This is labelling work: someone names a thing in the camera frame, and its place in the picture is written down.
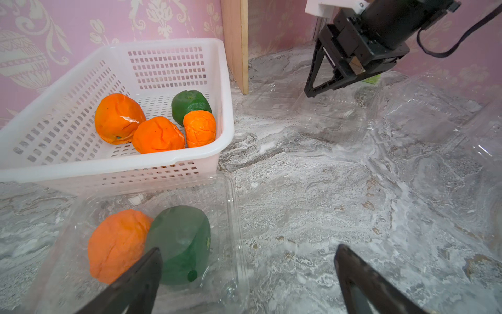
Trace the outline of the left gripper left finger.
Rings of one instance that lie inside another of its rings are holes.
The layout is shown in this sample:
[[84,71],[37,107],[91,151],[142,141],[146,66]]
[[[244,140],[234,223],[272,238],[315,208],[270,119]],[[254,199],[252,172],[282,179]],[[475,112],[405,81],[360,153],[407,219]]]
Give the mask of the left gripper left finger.
[[154,247],[77,312],[151,313],[162,276],[162,266],[161,252]]

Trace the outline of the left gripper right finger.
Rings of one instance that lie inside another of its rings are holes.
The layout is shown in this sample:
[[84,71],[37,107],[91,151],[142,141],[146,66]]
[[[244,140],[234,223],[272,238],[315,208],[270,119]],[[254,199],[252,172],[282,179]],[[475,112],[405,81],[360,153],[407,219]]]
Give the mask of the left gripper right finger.
[[337,247],[334,264],[348,313],[426,314],[349,246]]

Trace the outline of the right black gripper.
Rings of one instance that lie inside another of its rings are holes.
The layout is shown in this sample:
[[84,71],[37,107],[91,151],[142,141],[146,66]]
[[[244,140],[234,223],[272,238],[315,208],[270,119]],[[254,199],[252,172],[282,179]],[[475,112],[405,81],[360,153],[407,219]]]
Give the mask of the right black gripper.
[[[384,73],[409,52],[405,43],[390,49],[370,38],[359,16],[352,9],[341,9],[316,42],[305,95],[314,98],[328,90],[344,88],[353,81]],[[332,78],[316,85],[323,61],[331,65]]]

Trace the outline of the container orange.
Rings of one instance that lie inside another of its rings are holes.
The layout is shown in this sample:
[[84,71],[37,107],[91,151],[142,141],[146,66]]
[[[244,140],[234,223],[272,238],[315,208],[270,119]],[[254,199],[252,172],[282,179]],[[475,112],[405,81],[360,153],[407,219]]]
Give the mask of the container orange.
[[110,285],[142,256],[153,219],[128,209],[107,217],[88,242],[90,274]]
[[216,139],[216,120],[209,111],[187,113],[184,116],[183,126],[188,148],[202,147]]

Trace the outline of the clear clamshell container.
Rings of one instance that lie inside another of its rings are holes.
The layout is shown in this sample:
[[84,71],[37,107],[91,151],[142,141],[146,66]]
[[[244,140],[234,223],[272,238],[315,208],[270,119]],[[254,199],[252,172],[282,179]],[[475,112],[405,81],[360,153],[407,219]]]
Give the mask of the clear clamshell container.
[[360,144],[375,127],[382,82],[357,82],[309,98],[304,91],[307,76],[302,69],[270,78],[254,77],[244,102],[246,112],[287,123],[291,129],[284,138],[289,151],[298,149],[300,139],[347,148]]
[[79,200],[20,306],[75,313],[152,248],[162,276],[154,313],[242,313],[249,282],[233,182],[224,175]]
[[501,257],[501,100],[432,76],[383,74],[375,130],[396,174],[461,234]]

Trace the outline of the container green fruit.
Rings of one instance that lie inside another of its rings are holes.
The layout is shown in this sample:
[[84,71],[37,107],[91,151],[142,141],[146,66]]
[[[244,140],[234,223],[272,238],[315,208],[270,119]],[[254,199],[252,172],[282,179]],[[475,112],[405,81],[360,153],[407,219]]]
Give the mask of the container green fruit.
[[145,251],[157,247],[163,260],[162,285],[187,285],[203,276],[210,255],[211,227],[198,208],[179,205],[163,210],[150,225]]
[[171,102],[171,113],[175,122],[183,125],[185,115],[192,111],[208,111],[212,113],[206,97],[197,90],[185,90],[178,93]]

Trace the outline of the peeled orange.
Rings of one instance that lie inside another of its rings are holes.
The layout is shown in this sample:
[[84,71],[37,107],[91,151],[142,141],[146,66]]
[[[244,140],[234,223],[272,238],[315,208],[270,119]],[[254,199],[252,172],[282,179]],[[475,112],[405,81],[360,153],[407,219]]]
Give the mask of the peeled orange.
[[132,144],[140,154],[185,148],[183,133],[166,117],[157,116],[139,125]]
[[96,132],[103,141],[121,145],[132,142],[146,116],[135,100],[124,94],[111,94],[98,105],[94,121]]

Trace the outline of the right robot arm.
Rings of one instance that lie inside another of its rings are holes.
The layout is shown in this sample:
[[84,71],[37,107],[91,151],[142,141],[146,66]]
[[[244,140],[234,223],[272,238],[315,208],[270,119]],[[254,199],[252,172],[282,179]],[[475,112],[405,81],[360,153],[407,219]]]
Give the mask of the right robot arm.
[[460,1],[308,1],[306,11],[329,17],[316,40],[305,95],[313,98],[391,70],[409,53],[406,40]]

